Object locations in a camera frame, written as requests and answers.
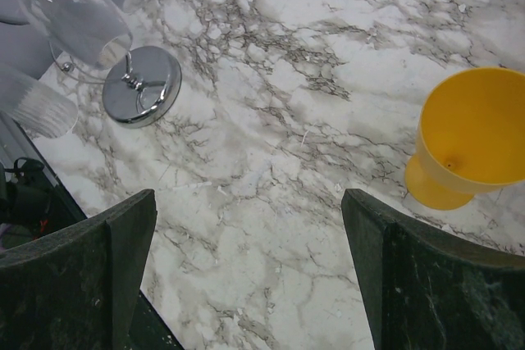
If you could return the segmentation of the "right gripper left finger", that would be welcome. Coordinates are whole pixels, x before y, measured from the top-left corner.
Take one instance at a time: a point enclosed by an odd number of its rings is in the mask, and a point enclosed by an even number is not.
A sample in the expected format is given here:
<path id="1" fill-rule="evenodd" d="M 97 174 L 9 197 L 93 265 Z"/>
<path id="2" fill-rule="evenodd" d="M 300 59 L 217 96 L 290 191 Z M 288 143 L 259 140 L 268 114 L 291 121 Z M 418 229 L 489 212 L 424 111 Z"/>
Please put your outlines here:
<path id="1" fill-rule="evenodd" d="M 3 349 L 123 349 L 157 221 L 145 189 L 1 255 Z"/>

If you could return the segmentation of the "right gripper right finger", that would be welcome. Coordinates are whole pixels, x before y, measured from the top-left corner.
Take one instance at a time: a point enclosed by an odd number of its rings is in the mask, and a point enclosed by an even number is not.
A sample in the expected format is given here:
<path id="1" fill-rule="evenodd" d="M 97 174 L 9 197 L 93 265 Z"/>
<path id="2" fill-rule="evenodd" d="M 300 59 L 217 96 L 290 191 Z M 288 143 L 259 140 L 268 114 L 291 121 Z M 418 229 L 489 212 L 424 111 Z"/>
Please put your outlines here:
<path id="1" fill-rule="evenodd" d="M 341 201 L 376 349 L 522 349 L 524 258 L 439 230 L 360 189 Z"/>

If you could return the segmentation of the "yellow plastic wine glass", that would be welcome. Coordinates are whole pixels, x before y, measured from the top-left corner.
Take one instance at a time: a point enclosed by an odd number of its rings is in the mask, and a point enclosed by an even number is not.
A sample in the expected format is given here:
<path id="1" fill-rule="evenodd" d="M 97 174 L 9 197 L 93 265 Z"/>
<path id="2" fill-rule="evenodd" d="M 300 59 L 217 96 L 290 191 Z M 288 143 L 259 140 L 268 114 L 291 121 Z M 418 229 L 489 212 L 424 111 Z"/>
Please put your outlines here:
<path id="1" fill-rule="evenodd" d="M 404 181 L 422 205 L 454 210 L 524 180 L 524 75 L 461 71 L 425 101 Z"/>

